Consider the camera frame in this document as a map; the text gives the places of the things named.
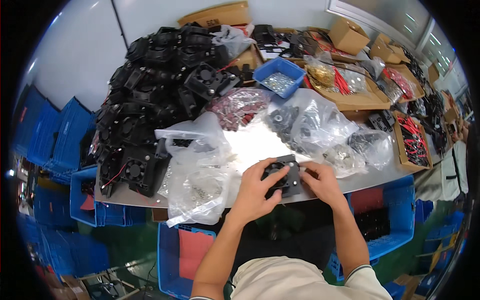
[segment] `table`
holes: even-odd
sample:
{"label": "table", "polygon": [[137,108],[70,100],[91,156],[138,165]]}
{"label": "table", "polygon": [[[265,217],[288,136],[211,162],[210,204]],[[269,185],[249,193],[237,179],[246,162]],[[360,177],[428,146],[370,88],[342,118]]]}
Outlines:
{"label": "table", "polygon": [[[272,103],[268,108],[268,112],[275,110],[285,101],[286,99],[274,97],[272,99]],[[280,138],[278,138],[277,135],[273,133],[263,121],[260,121],[264,118],[265,114],[266,112],[264,112],[264,114],[260,113],[255,116],[252,122],[241,131],[224,131],[225,137],[232,147],[232,152],[236,154],[235,159],[229,164],[229,168],[232,172],[232,177],[230,180],[230,187],[228,191],[228,199],[226,205],[227,208],[232,207],[233,203],[235,202],[240,187],[242,173],[249,166],[255,164],[259,160],[268,157],[278,157],[289,154],[294,154],[298,162],[310,160],[310,158],[306,156],[291,151],[283,142],[281,142]],[[370,188],[376,185],[397,180],[399,178],[414,173],[413,171],[402,167],[402,165],[400,164],[398,145],[396,144],[395,135],[393,132],[391,136],[392,140],[394,141],[394,159],[390,162],[390,164],[388,166],[385,166],[381,171],[367,165],[367,174],[357,173],[346,178],[339,179],[338,184],[343,193]],[[115,191],[112,193],[111,197],[107,199],[100,192],[100,186],[98,183],[99,171],[97,171],[95,200],[114,204],[168,208],[167,199],[162,195],[156,193],[156,191],[158,191],[159,187],[161,186],[163,175],[166,172],[166,166],[159,169],[161,169],[161,172],[163,174],[160,174],[160,176],[158,176],[159,179],[154,185],[155,194],[151,198],[145,197],[137,192],[130,190],[127,183],[117,183]],[[286,204],[292,202],[306,201],[315,198],[315,195],[309,189],[305,189],[305,187],[302,186],[302,193],[291,197],[285,197],[280,203]]]}

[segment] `cardboard box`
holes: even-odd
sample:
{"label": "cardboard box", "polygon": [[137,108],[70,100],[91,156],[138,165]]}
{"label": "cardboard box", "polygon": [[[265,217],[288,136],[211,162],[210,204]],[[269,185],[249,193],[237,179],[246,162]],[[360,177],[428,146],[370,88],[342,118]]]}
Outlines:
{"label": "cardboard box", "polygon": [[[332,56],[332,59],[335,61],[340,61],[340,62],[345,62],[345,63],[356,63],[358,61],[361,61],[360,59],[357,59],[354,55],[351,55],[349,53],[346,53],[344,51],[341,51],[337,48],[332,43],[329,43],[321,38],[321,36],[316,32],[318,30],[322,30],[325,32],[329,32],[329,30],[326,29],[321,29],[317,27],[308,27],[307,33],[308,35],[313,38],[316,43],[318,44],[318,48],[316,51],[317,53],[320,53],[322,51],[328,51],[330,52],[330,55]],[[308,43],[315,43],[315,41],[312,39],[305,39],[306,42]]]}
{"label": "cardboard box", "polygon": [[433,87],[433,83],[437,81],[440,78],[440,72],[438,72],[438,69],[436,67],[438,63],[438,60],[435,60],[430,67],[428,67],[428,82],[430,83],[430,86]]}
{"label": "cardboard box", "polygon": [[[298,31],[295,30],[295,29],[293,29],[293,28],[274,28],[273,30],[274,30],[275,32],[278,32],[278,33],[295,33],[295,34],[298,33]],[[260,58],[260,60],[261,60],[262,62],[267,62],[267,61],[269,61],[269,60],[272,60],[272,59],[269,59],[269,58],[264,58],[264,57],[262,56],[262,53],[260,52],[260,48],[258,48],[258,45],[257,45],[257,44],[255,44],[255,47],[257,48],[257,51],[258,51],[258,57]],[[284,59],[289,60],[289,61],[292,61],[292,62],[302,61],[302,60],[303,60],[302,58],[295,58],[295,57],[293,57],[293,58],[284,58]]]}
{"label": "cardboard box", "polygon": [[344,110],[373,110],[373,109],[389,109],[390,100],[378,88],[375,82],[365,77],[367,80],[368,93],[357,93],[352,95],[342,95],[341,93],[330,92],[325,89],[313,89],[326,99],[334,102],[340,111]]}
{"label": "cardboard box", "polygon": [[409,101],[414,101],[416,99],[420,99],[425,96],[425,92],[423,91],[419,81],[413,76],[412,72],[408,69],[408,67],[404,64],[399,64],[399,65],[394,65],[394,64],[385,64],[386,68],[392,68],[397,71],[399,71],[405,79],[408,81],[412,82],[415,84],[415,87],[413,88],[413,94],[415,96],[415,99],[404,99],[401,98],[398,102],[399,103],[404,103],[404,102],[409,102]]}
{"label": "cardboard box", "polygon": [[328,33],[335,48],[357,55],[369,42],[368,35],[355,22],[340,17]]}
{"label": "cardboard box", "polygon": [[405,292],[402,296],[402,300],[410,300],[420,283],[420,277],[402,274],[393,282],[401,286],[406,286]]}
{"label": "cardboard box", "polygon": [[384,39],[388,38],[385,35],[378,36],[375,43],[370,50],[370,58],[377,56],[385,63],[399,64],[402,62],[410,63],[410,60],[405,56],[403,49],[400,47],[387,44]]}
{"label": "cardboard box", "polygon": [[433,166],[433,163],[432,163],[432,156],[430,154],[430,150],[428,148],[428,141],[427,141],[427,134],[425,133],[425,129],[423,128],[423,126],[420,124],[420,122],[417,122],[415,120],[413,120],[413,122],[420,128],[420,132],[423,136],[423,139],[425,140],[425,143],[427,144],[427,160],[428,160],[428,164],[429,166],[428,167],[423,167],[423,166],[417,166],[413,163],[411,163],[408,158],[407,158],[407,153],[405,151],[405,143],[403,142],[403,135],[402,135],[402,129],[400,128],[400,123],[398,123],[398,117],[400,116],[401,118],[405,118],[406,115],[399,112],[399,111],[394,111],[393,112],[393,116],[395,118],[395,124],[393,124],[393,127],[394,127],[394,131],[395,131],[395,137],[396,137],[396,142],[397,142],[397,145],[398,145],[398,149],[399,149],[399,152],[400,152],[400,163],[407,169],[409,170],[412,170],[412,171],[420,171],[420,170],[424,170],[424,169],[431,169],[432,166]]}
{"label": "cardboard box", "polygon": [[200,26],[210,28],[218,25],[244,25],[252,21],[248,13],[248,2],[239,1],[209,7],[192,12],[180,18],[180,27],[186,23],[197,22]]}
{"label": "cardboard box", "polygon": [[444,113],[444,119],[447,124],[452,124],[458,118],[458,114],[454,108],[450,108]]}

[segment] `person in background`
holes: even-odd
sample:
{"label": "person in background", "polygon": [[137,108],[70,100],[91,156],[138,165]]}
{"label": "person in background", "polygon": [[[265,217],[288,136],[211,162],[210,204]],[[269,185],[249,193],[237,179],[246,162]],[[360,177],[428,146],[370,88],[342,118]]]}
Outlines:
{"label": "person in background", "polygon": [[237,199],[197,269],[190,299],[223,299],[224,285],[232,273],[232,300],[391,300],[369,265],[367,244],[332,168],[313,162],[300,164],[308,169],[300,176],[317,197],[332,208],[336,253],[343,266],[345,286],[329,285],[316,265],[287,256],[252,259],[232,270],[244,226],[270,213],[282,199],[281,190],[275,191],[270,199],[265,199],[265,194],[288,173],[288,166],[261,180],[265,168],[275,161],[275,158],[260,161],[243,173]]}
{"label": "person in background", "polygon": [[415,175],[415,197],[420,200],[453,201],[468,193],[467,139],[469,124],[462,124],[461,135],[454,133],[453,147],[432,169]]}

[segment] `black cooling fan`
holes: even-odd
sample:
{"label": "black cooling fan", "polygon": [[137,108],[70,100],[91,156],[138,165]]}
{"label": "black cooling fan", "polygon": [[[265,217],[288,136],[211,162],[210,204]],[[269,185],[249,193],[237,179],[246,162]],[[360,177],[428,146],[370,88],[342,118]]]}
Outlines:
{"label": "black cooling fan", "polygon": [[268,190],[265,198],[270,198],[273,192],[278,189],[282,189],[282,198],[300,194],[300,169],[294,155],[277,157],[276,162],[265,168],[265,172],[262,175],[262,180],[267,178],[268,175],[280,171],[280,169],[284,166],[290,166],[288,174],[279,181],[277,181],[277,183]]}

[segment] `white plastic bag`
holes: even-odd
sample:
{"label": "white plastic bag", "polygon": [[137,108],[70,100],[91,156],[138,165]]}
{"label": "white plastic bag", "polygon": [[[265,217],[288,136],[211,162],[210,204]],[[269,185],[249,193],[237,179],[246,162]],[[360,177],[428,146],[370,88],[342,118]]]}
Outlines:
{"label": "white plastic bag", "polygon": [[347,144],[338,144],[329,148],[324,154],[324,163],[331,165],[337,178],[344,178],[355,173],[368,173],[365,159]]}
{"label": "white plastic bag", "polygon": [[381,130],[362,128],[349,137],[348,145],[377,170],[382,170],[394,156],[392,137]]}
{"label": "white plastic bag", "polygon": [[243,33],[243,30],[234,28],[230,25],[222,25],[220,32],[212,33],[215,37],[212,39],[214,45],[225,45],[228,51],[228,59],[232,60],[245,51],[250,44],[256,43]]}
{"label": "white plastic bag", "polygon": [[292,150],[313,159],[344,143],[358,130],[335,103],[304,88],[299,88],[280,109],[271,112],[266,122]]}
{"label": "white plastic bag", "polygon": [[[195,121],[185,121],[166,129],[155,129],[157,139],[166,138],[165,148],[181,165],[225,166],[231,155],[230,144],[213,112],[206,112]],[[188,147],[175,140],[192,140]]]}
{"label": "white plastic bag", "polygon": [[193,167],[172,164],[168,187],[168,227],[179,223],[213,225],[225,209],[227,167]]}

